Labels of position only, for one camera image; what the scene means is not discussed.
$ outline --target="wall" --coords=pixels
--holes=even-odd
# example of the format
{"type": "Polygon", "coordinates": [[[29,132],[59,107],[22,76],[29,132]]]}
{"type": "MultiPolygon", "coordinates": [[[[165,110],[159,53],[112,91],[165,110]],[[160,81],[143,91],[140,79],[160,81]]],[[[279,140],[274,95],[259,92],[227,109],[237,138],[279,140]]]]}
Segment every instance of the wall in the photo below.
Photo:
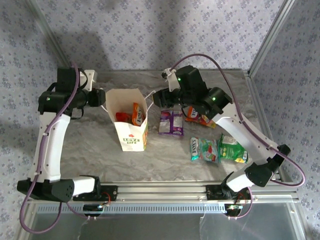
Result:
{"type": "Polygon", "coordinates": [[[0,239],[12,239],[38,138],[38,97],[57,64],[23,1],[0,2],[0,239]]]}
{"type": "MultiPolygon", "coordinates": [[[[306,174],[298,189],[316,239],[320,239],[320,3],[297,0],[254,76],[273,138],[286,143],[306,174]]],[[[297,170],[285,166],[291,178],[297,170]]]]}
{"type": "MultiPolygon", "coordinates": [[[[163,70],[191,53],[248,69],[283,0],[37,2],[68,57],[101,72],[163,70]]],[[[213,68],[205,58],[191,61],[213,68]]]]}

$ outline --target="paper bag handle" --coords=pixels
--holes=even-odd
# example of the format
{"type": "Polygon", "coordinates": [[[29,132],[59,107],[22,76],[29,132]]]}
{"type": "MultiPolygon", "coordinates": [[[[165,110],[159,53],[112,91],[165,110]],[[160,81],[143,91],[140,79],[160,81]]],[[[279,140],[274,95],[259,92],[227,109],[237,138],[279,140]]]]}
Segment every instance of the paper bag handle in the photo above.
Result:
{"type": "MultiPolygon", "coordinates": [[[[147,99],[148,97],[151,96],[151,94],[154,94],[156,91],[153,90],[152,92],[150,92],[144,99],[147,99]]],[[[148,106],[148,108],[146,109],[146,112],[149,111],[149,109],[151,108],[151,106],[154,104],[154,101],[152,101],[152,103],[148,106]]]]}

